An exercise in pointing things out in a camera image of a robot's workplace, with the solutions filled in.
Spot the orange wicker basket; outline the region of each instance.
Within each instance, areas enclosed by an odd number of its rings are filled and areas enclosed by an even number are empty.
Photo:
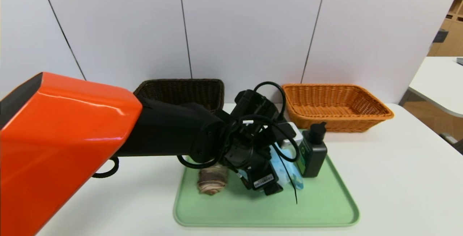
[[[394,114],[364,88],[348,84],[286,84],[286,108],[300,129],[326,121],[331,132],[364,132]]]

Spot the white wall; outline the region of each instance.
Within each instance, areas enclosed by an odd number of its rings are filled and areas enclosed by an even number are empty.
[[[354,83],[398,103],[453,0],[323,0],[304,83]]]
[[[190,78],[180,0],[50,0],[89,81]]]
[[[37,73],[82,75],[47,0],[1,0],[0,100]]]
[[[222,79],[226,102],[262,81],[300,82],[319,5],[320,0],[183,0],[193,78]],[[259,92],[277,94],[273,87]]]

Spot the dark brown wicker basket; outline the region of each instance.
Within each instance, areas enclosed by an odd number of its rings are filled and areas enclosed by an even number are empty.
[[[179,105],[195,102],[211,112],[224,106],[225,86],[218,79],[161,79],[144,81],[136,96]]]

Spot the wicker basket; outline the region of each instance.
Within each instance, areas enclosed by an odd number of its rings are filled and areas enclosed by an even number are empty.
[[[286,84],[286,108],[297,127],[326,121],[331,132],[364,132],[394,114],[360,86],[346,84]]]
[[[133,94],[175,105],[195,102],[215,112],[224,106],[225,87],[218,79],[162,79],[144,81]]]

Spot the black strap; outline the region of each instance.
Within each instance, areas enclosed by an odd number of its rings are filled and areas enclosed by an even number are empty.
[[[102,172],[102,173],[94,173],[92,177],[94,178],[106,178],[110,177],[111,175],[114,175],[117,170],[119,169],[119,158],[117,157],[111,157],[109,160],[112,160],[114,162],[114,167],[109,170],[108,172]]]

